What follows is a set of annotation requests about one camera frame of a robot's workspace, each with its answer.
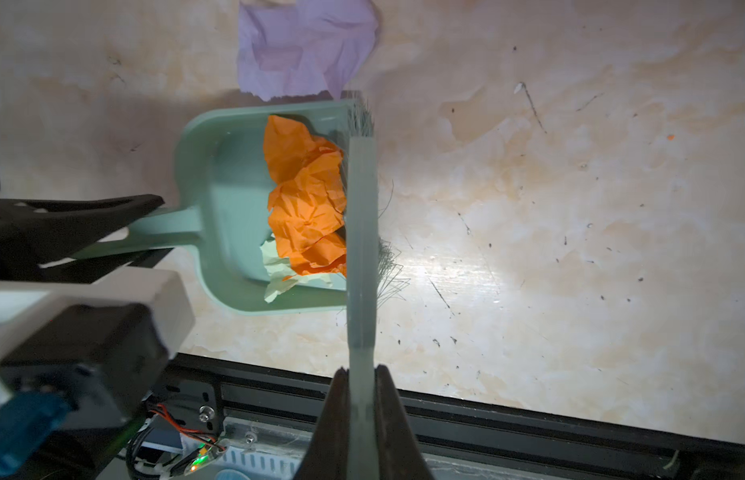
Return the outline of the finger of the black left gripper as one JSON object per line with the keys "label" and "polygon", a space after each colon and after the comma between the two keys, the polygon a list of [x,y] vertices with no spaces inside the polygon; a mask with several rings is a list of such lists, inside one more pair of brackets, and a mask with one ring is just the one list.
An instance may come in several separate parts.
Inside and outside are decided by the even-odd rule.
{"label": "finger of the black left gripper", "polygon": [[92,201],[0,199],[0,270],[38,270],[163,205],[154,194]]}

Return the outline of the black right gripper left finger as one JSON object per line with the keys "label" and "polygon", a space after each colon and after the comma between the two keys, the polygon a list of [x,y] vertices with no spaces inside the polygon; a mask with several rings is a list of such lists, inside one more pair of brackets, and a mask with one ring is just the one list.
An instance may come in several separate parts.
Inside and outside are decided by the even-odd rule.
{"label": "black right gripper left finger", "polygon": [[340,368],[330,390],[310,446],[300,462],[294,480],[345,480],[348,474],[350,442],[350,381],[348,370]]}

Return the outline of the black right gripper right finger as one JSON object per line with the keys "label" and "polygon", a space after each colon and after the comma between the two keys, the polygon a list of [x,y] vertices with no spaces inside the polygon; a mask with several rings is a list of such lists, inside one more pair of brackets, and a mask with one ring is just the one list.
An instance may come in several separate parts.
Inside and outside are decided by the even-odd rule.
{"label": "black right gripper right finger", "polygon": [[380,478],[434,480],[389,368],[376,368],[375,421]]}

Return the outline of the mint green hand broom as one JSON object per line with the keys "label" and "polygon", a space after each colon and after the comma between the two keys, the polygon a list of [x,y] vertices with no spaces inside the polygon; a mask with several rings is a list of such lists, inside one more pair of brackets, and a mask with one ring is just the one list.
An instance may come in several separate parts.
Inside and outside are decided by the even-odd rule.
{"label": "mint green hand broom", "polygon": [[350,382],[348,479],[379,479],[375,348],[380,288],[379,180],[375,122],[350,92],[346,175],[346,332]]}

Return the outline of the mint green dustpan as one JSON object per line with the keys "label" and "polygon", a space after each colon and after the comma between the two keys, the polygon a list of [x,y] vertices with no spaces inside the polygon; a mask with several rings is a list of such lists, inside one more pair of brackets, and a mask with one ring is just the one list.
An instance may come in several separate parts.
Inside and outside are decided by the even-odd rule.
{"label": "mint green dustpan", "polygon": [[184,247],[196,257],[206,293],[224,307],[248,315],[278,315],[341,308],[346,282],[332,276],[296,286],[266,302],[268,273],[260,246],[270,237],[268,194],[276,187],[262,144],[272,115],[298,120],[310,133],[340,147],[348,144],[354,100],[218,109],[200,114],[174,150],[176,209],[160,208],[128,226],[123,240],[96,242],[76,258]]}

